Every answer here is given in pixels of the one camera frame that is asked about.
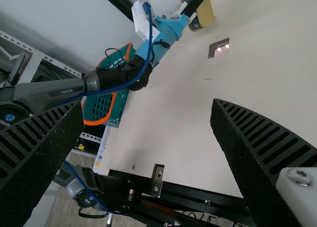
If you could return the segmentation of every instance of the white plastic part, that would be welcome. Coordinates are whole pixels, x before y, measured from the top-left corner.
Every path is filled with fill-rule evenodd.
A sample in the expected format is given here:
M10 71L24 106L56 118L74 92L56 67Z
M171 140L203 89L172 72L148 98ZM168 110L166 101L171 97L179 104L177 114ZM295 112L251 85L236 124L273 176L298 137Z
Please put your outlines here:
M276 189L302 227L315 227L317 223L317 168L299 168L313 178L312 186L302 186L293 182L287 176L289 169L291 168L281 170Z
M0 51L10 60L10 61L12 61L12 60L16 60L20 55L14 55L14 56L12 56L11 54L9 54L4 48L2 48L1 46L0 46Z
M149 39L149 21L142 7L142 1L136 1L132 6L132 15L134 21L135 32L141 37L143 41ZM152 29L152 40L155 40L159 35L159 31L153 26Z
M192 16L189 18L189 19L190 19L190 22L192 22L193 19L195 19L196 16L197 16L197 14L196 14L196 12L194 12L194 13L192 14Z
M187 5L188 5L188 3L185 1L181 5L179 5L177 10L175 12L171 13L171 18L173 18L173 19L179 18L181 13L183 12L183 10L185 9L185 7Z

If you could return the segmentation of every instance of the black cable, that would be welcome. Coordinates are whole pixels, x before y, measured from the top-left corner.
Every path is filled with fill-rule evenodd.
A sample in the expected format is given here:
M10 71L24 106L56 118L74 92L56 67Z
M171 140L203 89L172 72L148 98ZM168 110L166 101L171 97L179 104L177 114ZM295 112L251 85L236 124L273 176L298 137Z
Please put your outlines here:
M60 80L60 79L56 76L56 74L54 74L54 73L52 72L52 70L51 70L49 67L47 67L46 65L45 65L45 67L48 69L48 71L50 71L50 73L55 77L56 80Z
M196 215L195 215L194 212L190 212L190 213L188 214L188 216L190 216L190 214L193 214L193 216L195 217L195 219L197 219L197 217L196 217Z
M104 215L88 215L88 214L82 213L82 212L81 212L82 209L83 209L83 208L79 208L79 210L78 210L78 215L79 215L80 217L89 218L89 219L102 219L102 218L106 217L106 216L109 214L108 211L106 211L106 213L105 213Z
M170 44L167 43L167 42L164 42L162 39L160 41L156 41L152 44L152 59L151 59L151 63L153 63L154 61L154 58L155 58L155 54L154 54L154 50L153 50L153 47L154 45L161 45L162 47L166 48L166 49L169 49L170 48Z
M108 50L117 50L120 53L121 58L123 59L123 54L122 54L122 52L119 49L116 49L116 48L108 48L108 49L106 49L105 50L105 55L109 59L109 62L110 62L109 67L112 65L112 62L111 62L111 59L110 59L109 55L107 54Z
M59 69L56 67L50 67L50 68L52 68L62 79L65 79L65 78L63 78L63 76L68 77L68 78L72 78L64 73L60 73Z
M3 73L4 75L8 75L9 72L8 71L5 71L4 69L0 68L0 72Z
M57 70L55 70L55 69L52 68L52 67L51 67L51 69L52 69L62 80L64 79L63 76L62 76Z
M51 78L56 79L55 77L53 77L52 75L50 75L50 74L49 74L48 72L46 72L45 70L43 70L43 69L41 69L41 68L39 68L39 70L42 71L42 72L44 72L44 73L46 73L46 75L50 76Z

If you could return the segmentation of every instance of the metal shelf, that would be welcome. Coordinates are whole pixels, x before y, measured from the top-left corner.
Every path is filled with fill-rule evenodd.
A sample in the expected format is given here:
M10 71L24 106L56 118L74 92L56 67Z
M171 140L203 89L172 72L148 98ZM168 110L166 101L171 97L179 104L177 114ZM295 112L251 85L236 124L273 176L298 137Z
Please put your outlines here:
M7 34L5 32L3 32L2 30L0 30L0 38L3 38L5 40L7 40L7 41L19 46L20 48L26 50L27 52L30 52L30 53L33 53L34 55L37 55L37 57L41 57L41 60L44 59L45 61L47 61L47 62L49 62L49 63L51 63L51 64L53 64L53 65L55 65L55 66L57 66L57 67L59 67L59 68L61 68L63 70L65 70L65 71L73 74L74 76L81 77L81 73L80 72L78 72L78 71L72 69L71 67L65 65L64 63L62 63L62 62L60 62L60 61L58 61L58 60L56 60L56 59L44 54L44 53L36 50L35 48L27 45L26 43L24 43L24 42L22 42L22 41L20 41L20 40L18 40L16 38L10 36L9 34Z

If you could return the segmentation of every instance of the white wall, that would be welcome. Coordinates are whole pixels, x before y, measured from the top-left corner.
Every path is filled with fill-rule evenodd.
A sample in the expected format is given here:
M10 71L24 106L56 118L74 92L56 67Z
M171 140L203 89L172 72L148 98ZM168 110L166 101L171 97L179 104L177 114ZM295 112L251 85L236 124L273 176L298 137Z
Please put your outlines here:
M129 95L100 174L151 177L153 165L163 164L164 181L241 196L210 126L214 98L258 112L317 147L316 0L212 1L215 24L186 28L147 87ZM209 45L228 37L229 52L208 59Z
M108 47L141 43L108 0L0 0L0 30L79 71L93 69Z

